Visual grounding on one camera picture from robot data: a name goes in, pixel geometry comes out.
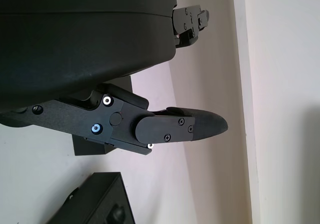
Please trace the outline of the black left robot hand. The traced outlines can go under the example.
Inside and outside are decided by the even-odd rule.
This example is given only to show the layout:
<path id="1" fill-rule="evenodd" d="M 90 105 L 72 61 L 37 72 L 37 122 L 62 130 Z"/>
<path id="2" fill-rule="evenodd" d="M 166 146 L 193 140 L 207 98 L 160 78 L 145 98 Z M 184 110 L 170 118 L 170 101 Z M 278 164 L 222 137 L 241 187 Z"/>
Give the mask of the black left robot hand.
<path id="1" fill-rule="evenodd" d="M 177 0 L 0 0 L 0 122 L 72 135 L 76 156 L 224 133 L 209 111 L 149 111 L 130 76 L 198 40 L 210 14 Z"/>

